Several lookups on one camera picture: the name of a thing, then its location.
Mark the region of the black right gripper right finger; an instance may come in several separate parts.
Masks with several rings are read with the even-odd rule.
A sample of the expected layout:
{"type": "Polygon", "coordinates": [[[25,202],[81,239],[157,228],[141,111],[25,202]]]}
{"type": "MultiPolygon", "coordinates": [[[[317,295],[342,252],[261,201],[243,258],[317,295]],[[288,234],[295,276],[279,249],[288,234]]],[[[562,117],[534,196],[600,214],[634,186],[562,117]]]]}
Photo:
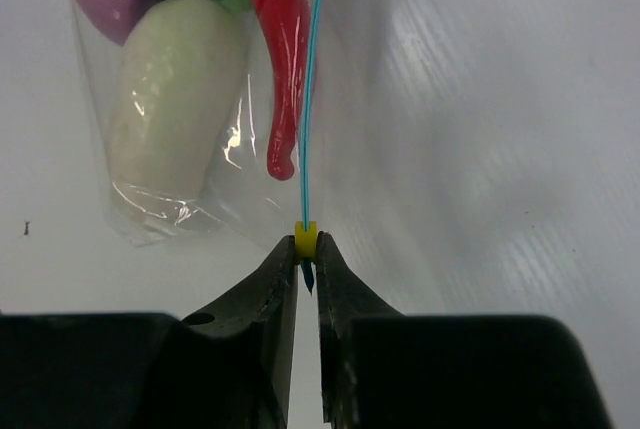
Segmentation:
{"type": "Polygon", "coordinates": [[[334,428],[608,428],[577,338],[542,315],[400,313],[316,249],[323,416],[334,428]]]}

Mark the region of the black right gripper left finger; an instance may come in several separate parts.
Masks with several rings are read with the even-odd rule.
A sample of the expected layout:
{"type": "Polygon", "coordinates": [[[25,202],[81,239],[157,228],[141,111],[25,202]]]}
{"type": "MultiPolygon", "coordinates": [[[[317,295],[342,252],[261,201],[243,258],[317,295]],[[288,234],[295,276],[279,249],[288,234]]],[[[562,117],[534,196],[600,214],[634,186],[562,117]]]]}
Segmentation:
{"type": "Polygon", "coordinates": [[[296,314],[294,240],[183,319],[1,319],[5,428],[283,428],[296,314]]]}

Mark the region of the white daikon radish with leaves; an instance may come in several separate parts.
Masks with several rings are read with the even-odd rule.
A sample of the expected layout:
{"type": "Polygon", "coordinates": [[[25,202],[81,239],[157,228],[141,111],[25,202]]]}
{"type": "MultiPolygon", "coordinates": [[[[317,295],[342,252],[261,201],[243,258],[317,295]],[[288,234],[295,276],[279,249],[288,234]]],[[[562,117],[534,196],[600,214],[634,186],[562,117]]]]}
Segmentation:
{"type": "Polygon", "coordinates": [[[248,0],[164,0],[123,46],[108,140],[113,185],[196,197],[245,77],[248,0]]]}

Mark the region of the clear zip top bag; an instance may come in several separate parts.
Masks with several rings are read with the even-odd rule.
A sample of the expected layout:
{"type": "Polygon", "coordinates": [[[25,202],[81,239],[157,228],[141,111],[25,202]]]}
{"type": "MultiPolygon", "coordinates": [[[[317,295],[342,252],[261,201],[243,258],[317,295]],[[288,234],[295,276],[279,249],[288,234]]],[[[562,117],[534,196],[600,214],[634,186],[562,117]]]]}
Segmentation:
{"type": "Polygon", "coordinates": [[[307,285],[322,0],[72,0],[110,221],[135,245],[295,239],[307,285]]]}

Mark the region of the red chili pepper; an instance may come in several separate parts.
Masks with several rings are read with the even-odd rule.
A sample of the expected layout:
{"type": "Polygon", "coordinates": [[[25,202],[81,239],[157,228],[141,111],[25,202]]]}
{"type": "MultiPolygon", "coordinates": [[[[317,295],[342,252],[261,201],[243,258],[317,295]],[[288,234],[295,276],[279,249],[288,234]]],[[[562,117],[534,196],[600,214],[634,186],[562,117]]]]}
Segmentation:
{"type": "Polygon", "coordinates": [[[286,181],[294,174],[292,154],[303,108],[311,13],[308,0],[250,0],[269,51],[274,106],[267,171],[286,181]]]}

